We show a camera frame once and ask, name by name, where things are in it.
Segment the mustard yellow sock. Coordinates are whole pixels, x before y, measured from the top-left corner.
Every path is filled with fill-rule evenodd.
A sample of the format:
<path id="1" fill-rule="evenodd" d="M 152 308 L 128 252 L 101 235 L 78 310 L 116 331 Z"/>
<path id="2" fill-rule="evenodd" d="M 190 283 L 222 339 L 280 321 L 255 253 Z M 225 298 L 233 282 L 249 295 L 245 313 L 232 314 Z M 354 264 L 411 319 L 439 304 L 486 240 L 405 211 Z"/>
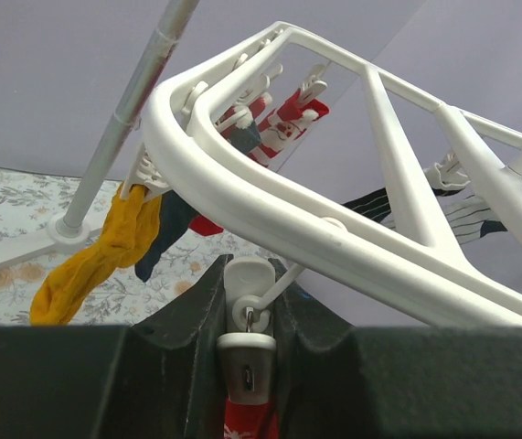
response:
<path id="1" fill-rule="evenodd" d="M 146 254 L 159 231 L 162 198 L 146 200 L 145 194 L 136 185 L 127 199 L 120 192 L 113 196 L 98 240 L 50 272 L 35 294 L 32 325 L 66 325 L 94 288 Z"/>

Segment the red sock with white pattern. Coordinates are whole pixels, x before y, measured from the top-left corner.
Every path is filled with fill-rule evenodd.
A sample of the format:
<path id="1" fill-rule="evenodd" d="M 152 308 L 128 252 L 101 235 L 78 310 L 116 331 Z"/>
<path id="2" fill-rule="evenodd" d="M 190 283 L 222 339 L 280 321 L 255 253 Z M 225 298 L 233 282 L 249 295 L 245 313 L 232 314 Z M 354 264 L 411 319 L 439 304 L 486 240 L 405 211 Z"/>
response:
<path id="1" fill-rule="evenodd" d="M 224 434 L 226 439 L 278 439 L 276 401 L 244 405 L 226 399 Z"/>

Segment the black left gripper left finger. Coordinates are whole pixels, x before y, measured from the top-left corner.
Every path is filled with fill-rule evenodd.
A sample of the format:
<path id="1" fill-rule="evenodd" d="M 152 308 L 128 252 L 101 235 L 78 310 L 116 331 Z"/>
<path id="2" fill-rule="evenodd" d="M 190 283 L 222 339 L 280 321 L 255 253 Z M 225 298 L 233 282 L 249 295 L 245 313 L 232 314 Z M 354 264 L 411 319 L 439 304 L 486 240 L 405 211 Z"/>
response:
<path id="1" fill-rule="evenodd" d="M 220 438 L 228 260 L 133 326 L 0 327 L 0 438 Z"/>

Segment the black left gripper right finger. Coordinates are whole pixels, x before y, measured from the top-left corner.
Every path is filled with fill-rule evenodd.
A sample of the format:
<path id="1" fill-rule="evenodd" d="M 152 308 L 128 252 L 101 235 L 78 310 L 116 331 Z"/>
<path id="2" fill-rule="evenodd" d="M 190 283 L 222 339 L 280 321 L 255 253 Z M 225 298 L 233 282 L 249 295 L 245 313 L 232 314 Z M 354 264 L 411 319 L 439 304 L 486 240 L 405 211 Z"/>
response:
<path id="1" fill-rule="evenodd" d="M 522 328 L 354 327 L 274 304 L 283 438 L 522 438 Z"/>

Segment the white drying rack stand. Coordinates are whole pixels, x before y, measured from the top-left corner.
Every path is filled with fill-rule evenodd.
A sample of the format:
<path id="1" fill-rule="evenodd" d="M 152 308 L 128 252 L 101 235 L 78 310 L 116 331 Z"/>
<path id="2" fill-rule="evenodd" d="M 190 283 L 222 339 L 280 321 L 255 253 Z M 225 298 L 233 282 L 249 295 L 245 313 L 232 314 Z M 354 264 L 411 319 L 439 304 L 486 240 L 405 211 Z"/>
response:
<path id="1" fill-rule="evenodd" d="M 101 230 L 104 216 L 90 208 L 120 153 L 129 133 L 139 121 L 144 104 L 174 53 L 197 1 L 170 1 L 159 19 L 123 92 L 68 209 L 50 219 L 43 230 L 0 242 L 0 270 L 47 252 L 74 253 Z"/>

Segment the white clip sock hanger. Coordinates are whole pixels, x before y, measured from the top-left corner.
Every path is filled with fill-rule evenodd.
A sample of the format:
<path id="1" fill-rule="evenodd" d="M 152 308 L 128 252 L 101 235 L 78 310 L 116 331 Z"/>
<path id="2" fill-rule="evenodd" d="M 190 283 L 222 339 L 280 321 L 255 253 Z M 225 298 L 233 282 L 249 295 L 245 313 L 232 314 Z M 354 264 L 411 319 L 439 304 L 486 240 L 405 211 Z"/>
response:
<path id="1" fill-rule="evenodd" d="M 288 46 L 355 73 L 365 117 L 298 179 L 239 153 L 217 119 Z M 142 141 L 165 187 L 241 238 L 436 327 L 522 327 L 522 294 L 465 258 L 391 97 L 431 114 L 447 162 L 522 245 L 522 133 L 452 106 L 316 34 L 278 22 L 151 92 Z M 380 223 L 343 206 L 380 188 Z"/>

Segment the black white striped sock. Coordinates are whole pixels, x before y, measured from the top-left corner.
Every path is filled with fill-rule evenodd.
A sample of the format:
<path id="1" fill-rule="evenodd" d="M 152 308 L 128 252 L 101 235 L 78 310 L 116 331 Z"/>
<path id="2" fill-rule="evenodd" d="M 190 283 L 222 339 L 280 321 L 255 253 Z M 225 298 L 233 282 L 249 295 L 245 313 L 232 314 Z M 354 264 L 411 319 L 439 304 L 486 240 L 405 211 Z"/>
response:
<path id="1" fill-rule="evenodd" d="M 345 202 L 343 206 L 377 223 L 391 213 L 387 190 L 384 187 L 361 198 Z"/>

